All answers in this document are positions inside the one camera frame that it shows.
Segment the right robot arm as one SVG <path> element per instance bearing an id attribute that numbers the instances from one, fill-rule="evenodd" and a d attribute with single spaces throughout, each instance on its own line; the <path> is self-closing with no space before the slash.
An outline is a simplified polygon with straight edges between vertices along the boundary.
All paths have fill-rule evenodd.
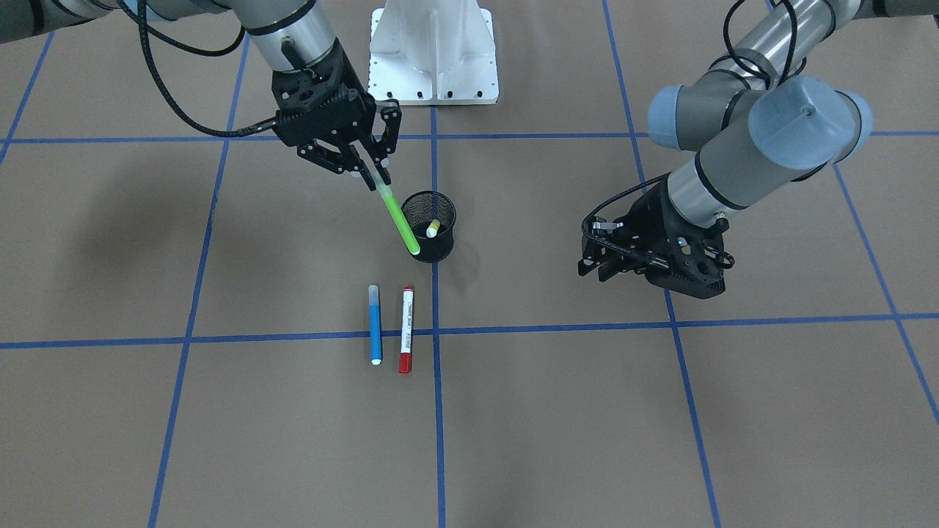
<path id="1" fill-rule="evenodd" d="M 273 131 L 302 159 L 336 174 L 360 176 L 368 189 L 389 186 L 389 157 L 395 153 L 402 117 L 398 101 L 370 95 L 346 56 L 318 1 L 4 1 L 3 43 L 80 26 L 122 11 L 136 23 L 145 64 L 171 110 L 192 129 L 220 138 Z M 231 12 L 239 23 L 224 56 L 251 40 L 271 68 L 277 111 L 268 120 L 223 131 L 198 123 L 170 95 L 158 73 L 151 41 L 158 39 L 198 56 L 211 51 L 179 43 L 153 26 L 202 14 Z"/>

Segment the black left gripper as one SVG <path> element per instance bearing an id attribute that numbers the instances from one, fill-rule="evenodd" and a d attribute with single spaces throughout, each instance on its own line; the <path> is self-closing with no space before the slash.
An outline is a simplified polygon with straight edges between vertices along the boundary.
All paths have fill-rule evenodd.
<path id="1" fill-rule="evenodd" d="M 724 214 L 704 227 L 688 223 L 671 204 L 666 180 L 649 180 L 597 205 L 582 221 L 578 274 L 600 282 L 635 273 L 663 290 L 692 298 L 726 291 L 734 257 L 724 247 Z"/>

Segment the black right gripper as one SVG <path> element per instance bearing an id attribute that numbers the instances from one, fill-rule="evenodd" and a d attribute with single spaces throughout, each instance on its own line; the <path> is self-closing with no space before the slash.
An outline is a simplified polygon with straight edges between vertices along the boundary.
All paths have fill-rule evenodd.
<path id="1" fill-rule="evenodd" d="M 335 174 L 362 176 L 365 162 L 349 146 L 359 142 L 371 153 L 382 184 L 392 183 L 389 165 L 399 140 L 401 105 L 373 99 L 341 41 L 333 40 L 331 50 L 304 69 L 274 71 L 271 92 L 278 105 L 273 130 L 299 157 Z"/>

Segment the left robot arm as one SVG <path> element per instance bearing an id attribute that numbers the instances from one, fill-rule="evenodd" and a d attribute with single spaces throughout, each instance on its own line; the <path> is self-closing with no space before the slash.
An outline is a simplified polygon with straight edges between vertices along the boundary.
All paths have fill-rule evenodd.
<path id="1" fill-rule="evenodd" d="M 582 220 L 578 274 L 634 273 L 693 298 L 723 293 L 735 264 L 723 240 L 731 217 L 871 136 L 862 97 L 804 73 L 811 50 L 850 21 L 936 14 L 935 1 L 778 1 L 738 43 L 724 27 L 724 54 L 707 72 L 648 105 L 648 137 L 690 160 L 635 186 L 619 218 L 596 208 Z"/>

